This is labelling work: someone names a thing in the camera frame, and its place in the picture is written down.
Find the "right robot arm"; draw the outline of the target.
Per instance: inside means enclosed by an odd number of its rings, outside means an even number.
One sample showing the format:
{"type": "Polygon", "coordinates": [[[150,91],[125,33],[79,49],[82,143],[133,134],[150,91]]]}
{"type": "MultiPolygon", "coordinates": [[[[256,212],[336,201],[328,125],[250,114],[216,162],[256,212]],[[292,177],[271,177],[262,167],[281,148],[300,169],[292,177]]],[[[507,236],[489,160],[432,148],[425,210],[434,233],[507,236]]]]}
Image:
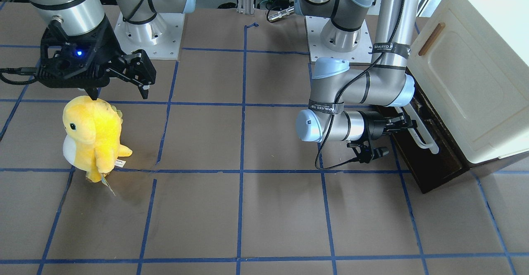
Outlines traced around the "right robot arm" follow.
{"type": "Polygon", "coordinates": [[[175,60],[183,18],[196,0],[116,0],[121,17],[113,27],[101,0],[29,0],[47,23],[36,68],[6,69],[48,88],[78,88],[92,100],[119,78],[143,99],[155,84],[153,59],[175,60]]]}

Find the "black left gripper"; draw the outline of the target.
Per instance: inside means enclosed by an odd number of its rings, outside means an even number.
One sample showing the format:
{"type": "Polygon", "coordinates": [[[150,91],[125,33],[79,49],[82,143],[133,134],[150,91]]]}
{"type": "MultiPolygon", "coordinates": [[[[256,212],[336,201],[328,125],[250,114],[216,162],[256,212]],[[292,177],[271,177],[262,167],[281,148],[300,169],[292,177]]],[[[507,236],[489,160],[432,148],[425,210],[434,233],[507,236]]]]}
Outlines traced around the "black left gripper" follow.
{"type": "Polygon", "coordinates": [[[361,141],[377,140],[383,135],[417,128],[417,121],[411,119],[408,114],[399,114],[391,118],[384,117],[377,111],[359,111],[359,114],[363,118],[361,141]]]}

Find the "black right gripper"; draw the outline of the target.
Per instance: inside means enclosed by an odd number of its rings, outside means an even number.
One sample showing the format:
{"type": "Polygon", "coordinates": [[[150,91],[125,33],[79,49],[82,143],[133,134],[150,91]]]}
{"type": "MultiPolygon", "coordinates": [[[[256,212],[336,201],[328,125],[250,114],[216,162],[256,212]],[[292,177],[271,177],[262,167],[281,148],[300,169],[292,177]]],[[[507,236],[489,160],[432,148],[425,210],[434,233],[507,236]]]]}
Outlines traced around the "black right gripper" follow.
{"type": "Polygon", "coordinates": [[[79,36],[68,36],[56,19],[49,23],[41,38],[38,82],[49,88],[79,88],[95,101],[110,82],[108,74],[135,85],[147,100],[157,71],[145,50],[124,54],[107,17],[79,36]]]}

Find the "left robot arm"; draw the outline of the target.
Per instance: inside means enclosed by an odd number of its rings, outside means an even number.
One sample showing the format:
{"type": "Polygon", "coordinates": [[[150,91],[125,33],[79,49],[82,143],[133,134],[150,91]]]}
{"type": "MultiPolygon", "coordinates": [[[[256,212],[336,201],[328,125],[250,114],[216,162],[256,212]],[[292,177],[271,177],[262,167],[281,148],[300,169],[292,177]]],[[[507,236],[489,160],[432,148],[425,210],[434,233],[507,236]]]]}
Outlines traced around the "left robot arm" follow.
{"type": "Polygon", "coordinates": [[[295,0],[314,62],[308,108],[296,119],[306,142],[376,140],[412,128],[404,115],[347,111],[346,104],[402,107],[415,93],[406,74],[419,0],[295,0]]]}

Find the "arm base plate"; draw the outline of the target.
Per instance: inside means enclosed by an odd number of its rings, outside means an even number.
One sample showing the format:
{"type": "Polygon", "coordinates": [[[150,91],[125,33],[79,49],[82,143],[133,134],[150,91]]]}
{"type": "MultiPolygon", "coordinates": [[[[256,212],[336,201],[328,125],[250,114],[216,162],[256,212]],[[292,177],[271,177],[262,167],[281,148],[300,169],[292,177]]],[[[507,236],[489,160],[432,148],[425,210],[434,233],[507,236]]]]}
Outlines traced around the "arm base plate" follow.
{"type": "Polygon", "coordinates": [[[350,65],[372,62],[372,39],[365,21],[353,32],[338,29],[329,18],[305,17],[305,23],[312,64],[323,57],[343,59],[350,65]]]}
{"type": "Polygon", "coordinates": [[[185,14],[159,13],[143,25],[125,23],[119,14],[114,33],[126,54],[144,50],[151,60],[178,60],[185,14]]]}

